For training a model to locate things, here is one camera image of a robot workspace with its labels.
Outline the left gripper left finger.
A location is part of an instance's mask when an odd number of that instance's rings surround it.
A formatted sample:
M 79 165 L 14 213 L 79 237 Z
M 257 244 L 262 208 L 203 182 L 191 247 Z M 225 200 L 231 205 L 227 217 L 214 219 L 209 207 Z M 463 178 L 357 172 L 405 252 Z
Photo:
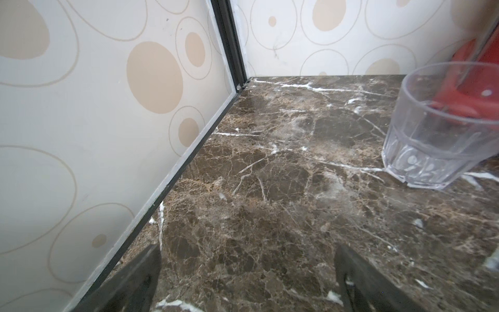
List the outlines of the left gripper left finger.
M 73 310 L 149 311 L 160 271 L 160 246 L 151 244 Z

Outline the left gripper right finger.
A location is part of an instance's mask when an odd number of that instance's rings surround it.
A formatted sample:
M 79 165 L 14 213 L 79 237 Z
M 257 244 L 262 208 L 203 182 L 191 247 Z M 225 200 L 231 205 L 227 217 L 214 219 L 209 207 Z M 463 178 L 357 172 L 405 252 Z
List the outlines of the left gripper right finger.
M 349 246 L 337 245 L 334 264 L 345 311 L 424 311 Z

